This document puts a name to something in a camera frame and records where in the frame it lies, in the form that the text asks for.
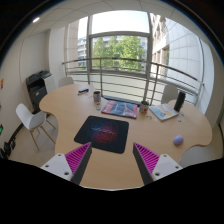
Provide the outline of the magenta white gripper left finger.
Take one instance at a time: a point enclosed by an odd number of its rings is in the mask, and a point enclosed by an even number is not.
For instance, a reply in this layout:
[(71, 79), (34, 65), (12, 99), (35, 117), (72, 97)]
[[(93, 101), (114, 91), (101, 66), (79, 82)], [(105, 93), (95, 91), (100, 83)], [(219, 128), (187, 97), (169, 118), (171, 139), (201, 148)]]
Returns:
[(67, 154), (58, 153), (42, 169), (79, 185), (92, 154), (92, 144), (86, 143)]

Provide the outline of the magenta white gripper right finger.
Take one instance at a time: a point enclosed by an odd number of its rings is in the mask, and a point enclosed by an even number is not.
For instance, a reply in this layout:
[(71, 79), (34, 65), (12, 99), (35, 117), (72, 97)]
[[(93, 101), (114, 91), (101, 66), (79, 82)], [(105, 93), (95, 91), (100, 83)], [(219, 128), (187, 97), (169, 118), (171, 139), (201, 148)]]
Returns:
[(138, 143), (133, 144), (133, 154), (145, 185), (182, 169), (168, 154), (159, 155)]

